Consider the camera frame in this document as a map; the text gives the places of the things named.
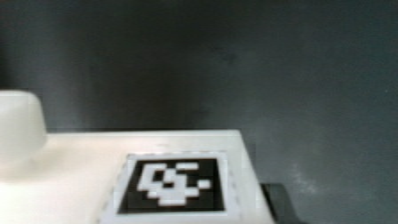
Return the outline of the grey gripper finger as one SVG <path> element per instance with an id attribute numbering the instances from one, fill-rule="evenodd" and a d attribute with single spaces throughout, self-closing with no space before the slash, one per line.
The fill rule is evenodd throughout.
<path id="1" fill-rule="evenodd" d="M 285 186 L 280 183 L 264 183 L 262 191 L 271 206 L 276 224 L 306 224 L 299 219 L 294 203 Z"/>

